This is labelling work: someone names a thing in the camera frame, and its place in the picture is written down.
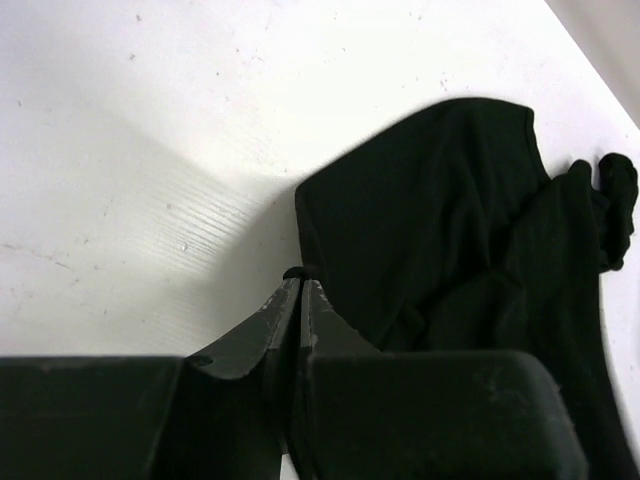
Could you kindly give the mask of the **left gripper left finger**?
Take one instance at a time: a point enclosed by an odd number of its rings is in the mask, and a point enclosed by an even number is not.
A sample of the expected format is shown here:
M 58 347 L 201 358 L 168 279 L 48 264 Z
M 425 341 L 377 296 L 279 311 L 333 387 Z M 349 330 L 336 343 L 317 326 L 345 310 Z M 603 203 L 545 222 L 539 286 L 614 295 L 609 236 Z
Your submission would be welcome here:
M 303 281 L 289 278 L 265 303 L 222 337 L 187 358 L 187 363 L 212 382 L 223 398 L 207 411 L 215 420 L 237 428 L 234 415 L 258 410 L 282 450 L 287 448 L 294 371 L 300 339 L 300 297 Z

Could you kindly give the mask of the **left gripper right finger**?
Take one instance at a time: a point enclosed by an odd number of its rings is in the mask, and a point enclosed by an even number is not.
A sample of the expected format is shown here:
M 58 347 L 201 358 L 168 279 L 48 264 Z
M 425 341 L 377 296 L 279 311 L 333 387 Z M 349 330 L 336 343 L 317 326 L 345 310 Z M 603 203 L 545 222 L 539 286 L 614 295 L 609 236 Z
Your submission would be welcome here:
M 294 431 L 312 450 L 385 448 L 385 356 L 331 306 L 319 281 L 301 295 Z

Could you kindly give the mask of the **black tank top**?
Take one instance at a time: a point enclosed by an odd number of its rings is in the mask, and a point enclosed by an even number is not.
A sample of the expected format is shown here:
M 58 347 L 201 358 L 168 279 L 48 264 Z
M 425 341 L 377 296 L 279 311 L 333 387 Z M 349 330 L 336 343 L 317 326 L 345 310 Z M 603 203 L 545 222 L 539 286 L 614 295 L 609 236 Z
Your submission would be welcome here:
M 639 475 L 607 371 L 599 277 L 634 231 L 624 155 L 550 177 L 533 111 L 441 102 L 295 192 L 302 259 L 339 315 L 386 351 L 521 350 L 559 386 L 594 479 Z

